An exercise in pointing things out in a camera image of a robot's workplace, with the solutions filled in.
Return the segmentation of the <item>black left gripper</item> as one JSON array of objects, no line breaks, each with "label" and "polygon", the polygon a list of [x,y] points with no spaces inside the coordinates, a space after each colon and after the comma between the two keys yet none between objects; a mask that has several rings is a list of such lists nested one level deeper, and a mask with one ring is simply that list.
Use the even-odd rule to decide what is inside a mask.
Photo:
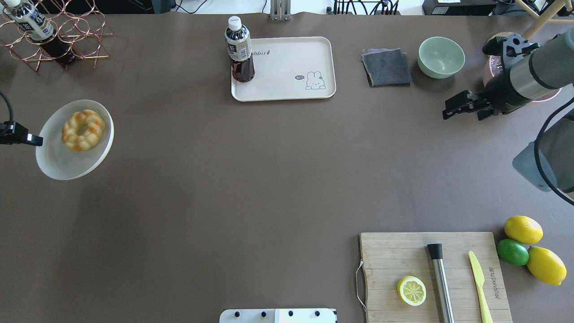
[{"label": "black left gripper", "polygon": [[42,146],[43,137],[30,133],[18,133],[19,126],[16,121],[6,121],[0,125],[0,143],[5,145],[27,144],[31,146]]}]

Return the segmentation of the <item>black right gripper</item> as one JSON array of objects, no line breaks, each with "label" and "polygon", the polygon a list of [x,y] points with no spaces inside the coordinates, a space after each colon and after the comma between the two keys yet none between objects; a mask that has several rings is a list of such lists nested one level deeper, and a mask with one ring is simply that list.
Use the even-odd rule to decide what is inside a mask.
[{"label": "black right gripper", "polygon": [[531,54],[539,48],[521,35],[497,35],[483,46],[484,54],[500,57],[502,70],[485,89],[472,94],[463,90],[445,101],[444,120],[477,112],[478,121],[496,113],[510,113],[539,96],[539,82],[531,67]]}]

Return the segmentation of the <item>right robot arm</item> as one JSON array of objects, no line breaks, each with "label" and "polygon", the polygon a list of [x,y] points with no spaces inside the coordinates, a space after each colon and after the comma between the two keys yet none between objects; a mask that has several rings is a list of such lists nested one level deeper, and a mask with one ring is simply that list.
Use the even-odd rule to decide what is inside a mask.
[{"label": "right robot arm", "polygon": [[[445,102],[443,119],[475,112],[480,120],[507,115],[533,100],[573,84],[573,30],[556,35],[544,46],[521,35],[494,37],[483,46],[486,55],[501,58],[502,71],[485,89],[463,91]],[[555,110],[543,123],[535,141],[513,160],[513,167],[543,192],[555,192],[573,203],[573,112],[551,120],[573,100]]]}]

